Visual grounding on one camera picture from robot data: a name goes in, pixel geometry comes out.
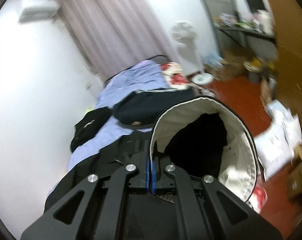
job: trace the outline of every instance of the blue blanket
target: blue blanket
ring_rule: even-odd
[[[160,67],[152,60],[145,60],[113,77],[99,95],[95,108],[105,106],[113,108],[115,104],[132,91],[157,88],[169,88],[169,86],[161,73]],[[146,128],[139,131],[148,132],[150,130],[151,128]],[[74,151],[68,164],[68,171],[85,158],[99,153],[100,149],[115,142],[121,136],[130,135],[132,132],[131,129],[119,126],[118,120],[111,116],[93,139]]]

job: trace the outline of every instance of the floor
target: floor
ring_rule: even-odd
[[[215,90],[217,98],[234,110],[246,123],[253,136],[266,130],[271,122],[260,100],[260,84],[252,84],[246,77],[222,82],[214,81],[207,88]],[[286,195],[286,179],[291,165],[264,182],[259,178],[268,195],[261,216],[274,225],[287,239],[302,215],[302,200],[290,201]]]

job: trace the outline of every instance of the standing fan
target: standing fan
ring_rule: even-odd
[[[213,76],[203,71],[202,60],[199,51],[194,43],[194,40],[196,38],[196,32],[192,23],[187,21],[177,21],[172,27],[172,36],[176,41],[183,44],[188,44],[194,49],[196,62],[198,65],[198,69],[200,70],[200,74],[195,75],[192,78],[192,82],[197,85],[206,85],[212,82]]]

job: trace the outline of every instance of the metal pivot bolt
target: metal pivot bolt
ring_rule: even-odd
[[[89,182],[96,182],[98,180],[98,176],[95,174],[91,174],[88,176],[88,181]]]
[[[214,178],[211,175],[205,175],[203,178],[204,182],[206,183],[212,183]]]
[[[165,170],[168,171],[168,172],[172,172],[172,171],[175,171],[175,166],[172,165],[172,164],[169,164],[165,167]]]
[[[134,171],[137,167],[134,164],[128,164],[125,169],[127,171]]]

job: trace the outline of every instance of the laundry basket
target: laundry basket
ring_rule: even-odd
[[[244,202],[256,184],[258,162],[252,135],[237,114],[211,97],[181,102],[161,114],[153,128],[150,158],[154,194],[162,179],[159,166],[168,160],[189,175],[217,177]]]

